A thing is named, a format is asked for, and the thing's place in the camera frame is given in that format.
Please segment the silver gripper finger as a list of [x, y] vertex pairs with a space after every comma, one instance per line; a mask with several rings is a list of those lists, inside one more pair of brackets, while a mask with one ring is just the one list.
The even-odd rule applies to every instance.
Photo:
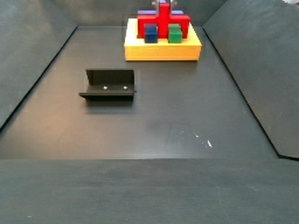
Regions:
[[161, 0], [153, 0], [153, 6], [155, 7], [157, 10], [159, 10], [159, 3]]
[[170, 0], [170, 3], [171, 3], [171, 8], [174, 9], [175, 6], [178, 5], [178, 0]]

